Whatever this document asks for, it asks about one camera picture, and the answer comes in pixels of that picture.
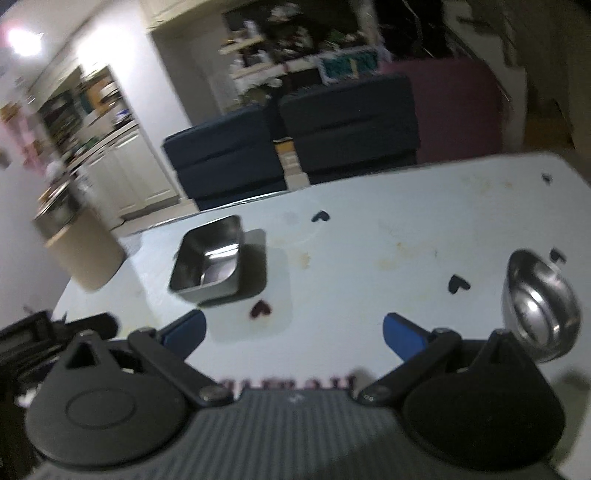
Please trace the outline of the round steel bowl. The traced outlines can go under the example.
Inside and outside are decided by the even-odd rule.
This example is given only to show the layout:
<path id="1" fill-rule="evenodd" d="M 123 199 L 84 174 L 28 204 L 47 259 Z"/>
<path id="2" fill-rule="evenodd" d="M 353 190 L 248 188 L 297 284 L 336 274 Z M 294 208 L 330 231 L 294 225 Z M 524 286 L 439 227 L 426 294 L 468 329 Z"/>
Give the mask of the round steel bowl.
<path id="1" fill-rule="evenodd" d="M 525 249 L 509 257 L 502 317 L 505 328 L 537 363 L 569 353 L 582 324 L 578 298 L 560 269 Z"/>

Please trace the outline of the square steel container far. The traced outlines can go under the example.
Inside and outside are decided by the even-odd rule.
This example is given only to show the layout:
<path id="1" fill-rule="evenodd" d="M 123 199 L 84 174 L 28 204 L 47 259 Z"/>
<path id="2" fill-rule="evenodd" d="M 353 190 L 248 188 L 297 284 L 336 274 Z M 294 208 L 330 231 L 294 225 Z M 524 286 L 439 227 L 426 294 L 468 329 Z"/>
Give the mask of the square steel container far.
<path id="1" fill-rule="evenodd" d="M 242 245 L 238 215 L 191 229 L 177 251 L 169 291 L 196 303 L 235 295 L 242 272 Z"/>

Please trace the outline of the beige ribbed canister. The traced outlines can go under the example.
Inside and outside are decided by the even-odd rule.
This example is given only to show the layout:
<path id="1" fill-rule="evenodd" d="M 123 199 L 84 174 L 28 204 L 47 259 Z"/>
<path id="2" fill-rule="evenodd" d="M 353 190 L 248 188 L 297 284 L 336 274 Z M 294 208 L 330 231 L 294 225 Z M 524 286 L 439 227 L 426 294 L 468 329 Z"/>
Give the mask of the beige ribbed canister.
<path id="1" fill-rule="evenodd" d="M 119 241 L 69 181 L 39 197 L 32 224 L 45 248 L 86 291 L 101 289 L 126 259 Z"/>

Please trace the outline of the white kitchen cabinet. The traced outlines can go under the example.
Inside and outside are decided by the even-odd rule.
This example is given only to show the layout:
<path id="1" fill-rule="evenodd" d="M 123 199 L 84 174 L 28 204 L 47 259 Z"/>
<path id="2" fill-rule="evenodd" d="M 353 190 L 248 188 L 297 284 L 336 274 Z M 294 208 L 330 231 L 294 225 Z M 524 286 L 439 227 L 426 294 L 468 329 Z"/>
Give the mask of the white kitchen cabinet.
<path id="1" fill-rule="evenodd" d="M 74 171 L 89 183 L 97 206 L 121 220 L 169 206 L 179 199 L 157 155 L 134 122 L 101 140 Z"/>

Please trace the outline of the dark blue sofa left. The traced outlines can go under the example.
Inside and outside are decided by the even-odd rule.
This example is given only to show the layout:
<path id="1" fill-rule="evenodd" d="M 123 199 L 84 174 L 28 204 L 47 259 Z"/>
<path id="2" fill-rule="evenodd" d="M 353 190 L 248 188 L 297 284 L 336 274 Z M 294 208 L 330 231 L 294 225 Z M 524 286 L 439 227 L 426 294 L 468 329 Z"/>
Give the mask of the dark blue sofa left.
<path id="1" fill-rule="evenodd" d="M 276 109 L 259 104 L 167 137 L 162 148 L 186 196 L 201 211 L 287 190 L 273 141 Z"/>

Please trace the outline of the dark blue sofa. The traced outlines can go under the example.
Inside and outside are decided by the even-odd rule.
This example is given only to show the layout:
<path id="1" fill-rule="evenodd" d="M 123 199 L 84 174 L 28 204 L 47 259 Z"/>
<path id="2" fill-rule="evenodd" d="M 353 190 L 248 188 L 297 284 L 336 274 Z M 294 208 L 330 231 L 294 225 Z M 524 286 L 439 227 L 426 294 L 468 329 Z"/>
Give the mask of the dark blue sofa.
<path id="1" fill-rule="evenodd" d="M 312 185 L 417 164 L 419 125 L 404 75 L 301 90 L 279 110 Z"/>
<path id="2" fill-rule="evenodd" d="M 273 141 L 276 109 L 259 104 L 167 137 L 162 148 L 186 196 L 201 211 L 287 190 Z"/>

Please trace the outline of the dark blue sofa right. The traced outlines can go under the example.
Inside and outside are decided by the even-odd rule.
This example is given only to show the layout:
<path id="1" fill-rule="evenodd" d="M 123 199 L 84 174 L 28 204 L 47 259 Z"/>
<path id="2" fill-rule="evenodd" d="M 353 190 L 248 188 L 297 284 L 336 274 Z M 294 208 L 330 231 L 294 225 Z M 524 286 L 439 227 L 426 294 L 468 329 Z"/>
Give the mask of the dark blue sofa right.
<path id="1" fill-rule="evenodd" d="M 417 164 L 419 125 L 404 75 L 301 90 L 279 110 L 312 185 Z"/>

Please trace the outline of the teal poizon box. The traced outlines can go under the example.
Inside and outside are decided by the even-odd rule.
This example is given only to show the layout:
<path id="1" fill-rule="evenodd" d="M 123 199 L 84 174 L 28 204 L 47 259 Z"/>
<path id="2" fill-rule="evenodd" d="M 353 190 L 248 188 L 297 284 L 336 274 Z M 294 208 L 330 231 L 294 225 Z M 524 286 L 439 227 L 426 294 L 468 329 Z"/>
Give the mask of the teal poizon box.
<path id="1" fill-rule="evenodd" d="M 331 85 L 376 74 L 380 70 L 380 56 L 376 47 L 360 46 L 318 55 L 315 65 L 322 83 Z"/>

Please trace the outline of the cluttered shelf unit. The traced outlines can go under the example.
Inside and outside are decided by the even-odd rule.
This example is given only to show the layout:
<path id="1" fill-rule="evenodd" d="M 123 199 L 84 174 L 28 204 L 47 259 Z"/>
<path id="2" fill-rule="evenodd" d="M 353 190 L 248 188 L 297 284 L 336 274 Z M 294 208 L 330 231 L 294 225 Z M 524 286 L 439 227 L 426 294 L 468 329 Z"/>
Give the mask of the cluttered shelf unit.
<path id="1" fill-rule="evenodd" d="M 238 93 L 267 87 L 294 91 L 322 82 L 322 54 L 367 44 L 353 1 L 249 1 L 222 14 Z"/>

